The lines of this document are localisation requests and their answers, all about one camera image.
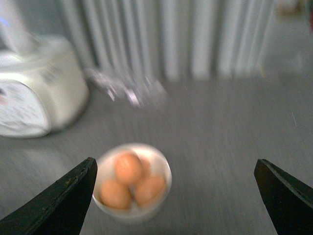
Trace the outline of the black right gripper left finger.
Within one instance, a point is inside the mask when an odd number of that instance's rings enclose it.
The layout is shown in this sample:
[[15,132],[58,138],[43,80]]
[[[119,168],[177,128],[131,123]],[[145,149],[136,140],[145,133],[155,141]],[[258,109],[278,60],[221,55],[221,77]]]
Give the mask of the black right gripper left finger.
[[97,163],[87,158],[0,221],[2,235],[78,235],[87,214]]

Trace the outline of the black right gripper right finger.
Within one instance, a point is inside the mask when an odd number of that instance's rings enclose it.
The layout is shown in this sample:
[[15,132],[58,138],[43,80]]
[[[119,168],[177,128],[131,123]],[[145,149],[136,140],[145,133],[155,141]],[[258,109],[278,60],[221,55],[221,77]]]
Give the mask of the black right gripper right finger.
[[279,235],[313,233],[313,188],[266,159],[258,159],[254,177]]

